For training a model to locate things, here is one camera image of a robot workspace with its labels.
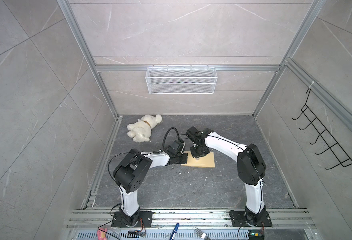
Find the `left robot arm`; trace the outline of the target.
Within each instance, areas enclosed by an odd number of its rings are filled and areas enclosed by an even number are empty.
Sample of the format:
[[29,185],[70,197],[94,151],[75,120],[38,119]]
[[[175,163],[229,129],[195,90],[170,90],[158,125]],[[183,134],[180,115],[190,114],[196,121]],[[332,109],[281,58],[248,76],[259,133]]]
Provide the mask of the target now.
[[188,155],[184,149],[185,143],[178,130],[171,127],[167,130],[159,151],[146,153],[131,149],[124,153],[125,157],[113,173],[110,173],[110,177],[120,190],[119,213],[125,225],[133,227],[139,221],[138,188],[144,182],[149,169],[172,164],[185,164]]

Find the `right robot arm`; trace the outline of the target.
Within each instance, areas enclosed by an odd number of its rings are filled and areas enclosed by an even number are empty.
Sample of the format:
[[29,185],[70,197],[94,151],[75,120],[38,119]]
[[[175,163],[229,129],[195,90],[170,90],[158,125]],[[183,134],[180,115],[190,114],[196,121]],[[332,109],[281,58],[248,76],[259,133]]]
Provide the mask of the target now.
[[244,182],[246,190],[246,223],[250,226],[260,224],[262,217],[266,215],[263,197],[263,178],[266,164],[258,147],[254,144],[236,143],[211,129],[199,131],[195,127],[191,127],[185,135],[193,142],[190,151],[194,158],[204,157],[210,149],[215,149],[237,163],[237,174]]

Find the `yellow envelope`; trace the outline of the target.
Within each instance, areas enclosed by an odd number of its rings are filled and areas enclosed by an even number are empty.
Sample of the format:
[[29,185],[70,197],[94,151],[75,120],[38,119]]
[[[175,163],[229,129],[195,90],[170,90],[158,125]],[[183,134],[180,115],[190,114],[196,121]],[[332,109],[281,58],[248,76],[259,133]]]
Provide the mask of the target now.
[[194,158],[190,151],[186,151],[188,154],[186,164],[183,166],[195,167],[195,168],[215,168],[214,153],[209,153],[205,157],[200,157],[198,159]]

